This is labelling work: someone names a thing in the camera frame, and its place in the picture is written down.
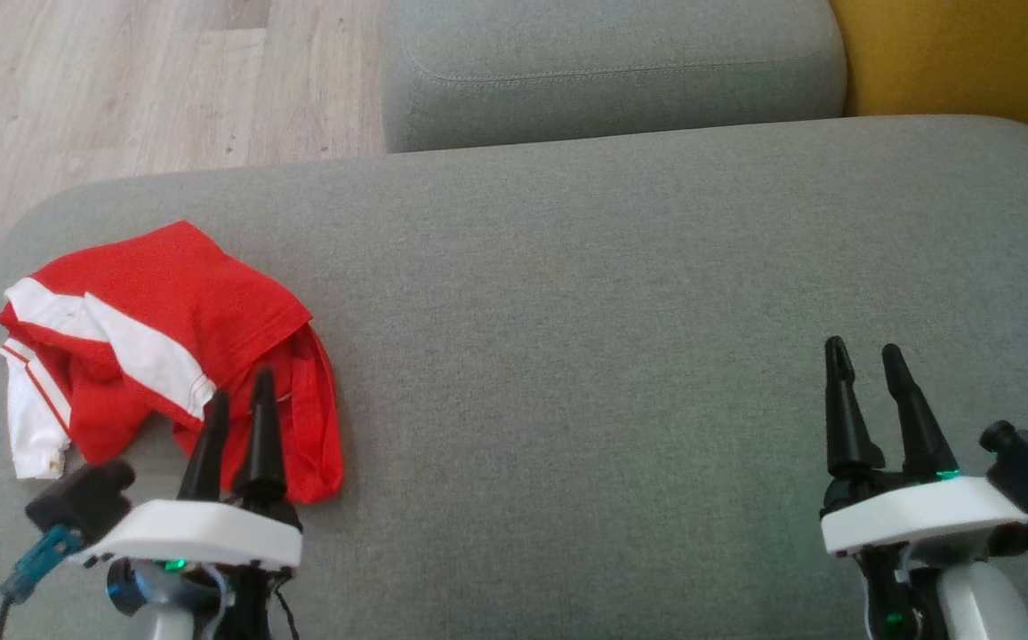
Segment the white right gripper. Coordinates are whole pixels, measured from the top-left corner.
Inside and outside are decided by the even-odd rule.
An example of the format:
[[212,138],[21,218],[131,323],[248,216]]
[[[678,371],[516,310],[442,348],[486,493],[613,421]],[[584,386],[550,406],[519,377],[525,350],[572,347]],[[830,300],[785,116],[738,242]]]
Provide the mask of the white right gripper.
[[[960,476],[952,448],[900,346],[884,345],[881,363],[897,408],[902,474],[917,482],[940,482],[905,487],[830,513],[822,518],[824,551],[848,556],[868,547],[912,544],[918,556],[989,556],[994,532],[1005,525],[1028,525],[1028,513],[986,478]],[[887,462],[864,421],[853,388],[855,369],[842,337],[832,336],[824,343],[824,369],[828,473],[844,479],[883,469]]]

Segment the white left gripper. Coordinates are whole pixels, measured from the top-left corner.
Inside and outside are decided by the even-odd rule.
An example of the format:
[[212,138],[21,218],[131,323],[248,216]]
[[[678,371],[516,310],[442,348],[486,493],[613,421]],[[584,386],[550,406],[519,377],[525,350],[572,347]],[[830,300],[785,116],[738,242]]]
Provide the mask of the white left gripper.
[[[251,426],[232,491],[242,506],[270,506],[286,497],[284,447],[273,369],[261,368],[250,402]],[[179,500],[149,500],[128,511],[100,541],[69,557],[251,566],[276,572],[301,564],[297,528],[221,501],[221,469],[229,434],[229,396],[216,390],[178,489]]]

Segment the red white basketball jersey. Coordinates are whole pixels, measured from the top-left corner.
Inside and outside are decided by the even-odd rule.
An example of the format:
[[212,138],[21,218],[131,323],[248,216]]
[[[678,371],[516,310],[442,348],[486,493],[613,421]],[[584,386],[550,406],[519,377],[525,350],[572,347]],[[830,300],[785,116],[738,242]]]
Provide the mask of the red white basketball jersey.
[[58,478],[69,447],[88,463],[118,458],[155,414],[192,453],[205,406],[220,389],[232,398],[221,474],[228,490],[245,463],[253,378],[270,367],[290,499],[307,505],[340,489],[332,368],[305,315],[147,324],[107,309],[103,319],[67,324],[28,323],[5,308],[0,324],[7,331],[0,348],[7,432],[21,479]]

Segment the red white sports shorts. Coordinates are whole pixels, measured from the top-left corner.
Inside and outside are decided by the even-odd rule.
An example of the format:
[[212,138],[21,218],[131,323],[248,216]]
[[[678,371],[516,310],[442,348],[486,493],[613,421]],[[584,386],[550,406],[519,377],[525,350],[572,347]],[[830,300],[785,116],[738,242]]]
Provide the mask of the red white sports shorts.
[[214,390],[309,323],[282,284],[246,266],[201,229],[177,221],[70,252],[5,291],[1,352],[33,364],[58,419],[69,377],[56,361],[100,362],[141,401],[197,424]]

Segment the large grey sofa seat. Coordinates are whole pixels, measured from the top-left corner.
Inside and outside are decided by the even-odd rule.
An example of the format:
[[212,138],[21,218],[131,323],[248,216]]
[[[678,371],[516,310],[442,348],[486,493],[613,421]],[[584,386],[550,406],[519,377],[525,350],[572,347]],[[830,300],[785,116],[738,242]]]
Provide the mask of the large grey sofa seat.
[[[900,345],[962,469],[1028,428],[1028,126],[842,118],[96,183],[7,287],[188,220],[310,308],[346,481],[300,510],[303,640],[866,640],[824,554],[827,337],[900,467]],[[4,331],[0,327],[0,344]],[[36,532],[4,425],[0,582]]]

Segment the yellow sofa cushion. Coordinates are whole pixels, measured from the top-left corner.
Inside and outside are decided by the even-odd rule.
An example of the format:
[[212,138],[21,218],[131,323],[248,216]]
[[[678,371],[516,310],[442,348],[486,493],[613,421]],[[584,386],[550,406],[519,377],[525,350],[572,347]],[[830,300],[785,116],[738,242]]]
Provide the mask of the yellow sofa cushion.
[[831,0],[850,115],[1028,125],[1028,0]]

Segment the grey sofa cushion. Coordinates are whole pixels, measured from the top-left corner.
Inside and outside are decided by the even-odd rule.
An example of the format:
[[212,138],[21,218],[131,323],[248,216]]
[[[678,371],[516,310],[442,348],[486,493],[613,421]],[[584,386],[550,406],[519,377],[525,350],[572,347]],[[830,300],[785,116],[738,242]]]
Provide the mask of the grey sofa cushion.
[[393,153],[844,113],[830,0],[389,0]]

